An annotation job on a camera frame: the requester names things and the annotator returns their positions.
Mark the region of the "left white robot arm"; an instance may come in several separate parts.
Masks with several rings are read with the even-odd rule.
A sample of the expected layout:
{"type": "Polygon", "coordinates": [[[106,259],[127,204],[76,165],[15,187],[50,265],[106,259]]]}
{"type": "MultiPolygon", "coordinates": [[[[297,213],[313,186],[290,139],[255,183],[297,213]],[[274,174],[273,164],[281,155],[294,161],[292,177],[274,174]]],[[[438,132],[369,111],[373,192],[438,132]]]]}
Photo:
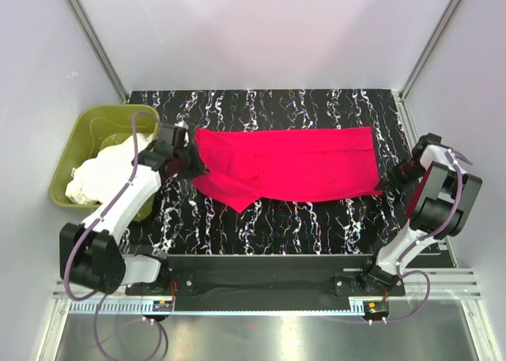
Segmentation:
{"type": "Polygon", "coordinates": [[[121,286],[145,287],[165,293],[171,276],[164,259],[123,254],[121,238],[141,207],[169,179],[194,179],[207,172],[185,122],[160,126],[157,138],[144,149],[133,144],[130,174],[119,192],[79,224],[59,233],[60,276],[66,294],[77,284],[92,293],[112,294],[121,286]]]}

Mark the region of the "pink t shirt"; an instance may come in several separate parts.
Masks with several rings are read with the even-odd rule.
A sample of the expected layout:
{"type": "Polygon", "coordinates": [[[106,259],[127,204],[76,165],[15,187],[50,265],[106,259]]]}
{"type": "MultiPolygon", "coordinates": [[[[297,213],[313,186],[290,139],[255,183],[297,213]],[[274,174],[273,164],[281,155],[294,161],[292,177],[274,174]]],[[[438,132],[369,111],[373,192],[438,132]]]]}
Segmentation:
{"type": "Polygon", "coordinates": [[[380,194],[369,127],[213,132],[199,128],[199,192],[243,212],[260,198],[324,202],[380,194]]]}

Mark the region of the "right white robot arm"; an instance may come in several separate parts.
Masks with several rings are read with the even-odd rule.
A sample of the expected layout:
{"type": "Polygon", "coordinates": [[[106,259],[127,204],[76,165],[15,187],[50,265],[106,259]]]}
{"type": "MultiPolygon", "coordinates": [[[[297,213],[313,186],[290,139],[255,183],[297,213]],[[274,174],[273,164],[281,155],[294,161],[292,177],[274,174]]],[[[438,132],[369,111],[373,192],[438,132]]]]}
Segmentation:
{"type": "Polygon", "coordinates": [[[478,197],[482,179],[465,171],[470,161],[428,133],[419,138],[409,160],[384,174],[375,189],[400,194],[417,188],[406,210],[406,225],[386,246],[369,258],[357,277],[359,288],[369,295],[394,288],[402,271],[425,248],[463,229],[478,197]]]}

